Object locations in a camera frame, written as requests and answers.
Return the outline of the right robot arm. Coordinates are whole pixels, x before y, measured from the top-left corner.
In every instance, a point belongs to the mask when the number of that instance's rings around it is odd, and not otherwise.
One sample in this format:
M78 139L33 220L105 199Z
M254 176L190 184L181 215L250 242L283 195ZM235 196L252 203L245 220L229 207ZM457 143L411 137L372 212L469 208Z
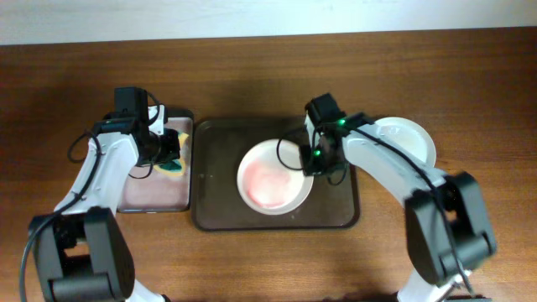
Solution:
M305 105L309 142L300 148L307 176L352 165L372 176L404 208L413 271L398 301L446 301L454 289L474 295L469 275L497 251L482 190L467 172L450 175L417 156L411 141L428 134L412 122L389 126L347 115L331 94Z

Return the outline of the green yellow sponge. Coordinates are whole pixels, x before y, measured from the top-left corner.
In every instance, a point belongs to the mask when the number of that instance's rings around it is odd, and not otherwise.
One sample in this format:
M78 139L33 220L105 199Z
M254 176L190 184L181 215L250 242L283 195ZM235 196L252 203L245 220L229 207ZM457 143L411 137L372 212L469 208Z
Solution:
M178 159L173 159L172 161L169 161L167 163L156 165L154 167L156 171L171 178L178 178L184 174L189 173L191 159L190 135L187 133L180 133L179 143L180 157Z

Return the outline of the pink plate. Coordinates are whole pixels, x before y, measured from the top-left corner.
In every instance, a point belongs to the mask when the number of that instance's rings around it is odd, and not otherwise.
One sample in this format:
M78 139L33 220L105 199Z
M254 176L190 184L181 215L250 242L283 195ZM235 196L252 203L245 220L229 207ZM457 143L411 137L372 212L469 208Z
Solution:
M309 195L314 178L293 168L300 165L296 143L270 139L250 148L237 169L242 200L258 213L277 216L298 208Z

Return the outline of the white front plate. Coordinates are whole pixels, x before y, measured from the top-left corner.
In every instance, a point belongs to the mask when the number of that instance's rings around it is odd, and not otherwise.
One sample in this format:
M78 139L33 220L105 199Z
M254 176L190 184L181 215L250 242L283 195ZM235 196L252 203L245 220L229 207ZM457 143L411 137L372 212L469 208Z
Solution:
M379 136L386 138L390 143L398 144L427 166L435 166L435 144L419 124L402 117L383 117L375 123L379 126Z

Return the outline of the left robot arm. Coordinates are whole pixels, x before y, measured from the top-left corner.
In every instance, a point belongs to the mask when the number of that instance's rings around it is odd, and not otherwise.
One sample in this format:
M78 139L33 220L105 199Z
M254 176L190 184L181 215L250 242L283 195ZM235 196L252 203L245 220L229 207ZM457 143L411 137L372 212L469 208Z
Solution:
M143 88L114 91L114 110L80 138L87 141L81 170L64 199L35 216L23 250L18 286L27 299L26 267L33 257L47 301L166 301L135 276L133 256L117 224L117 208L134 167L153 168L180 156L179 134Z

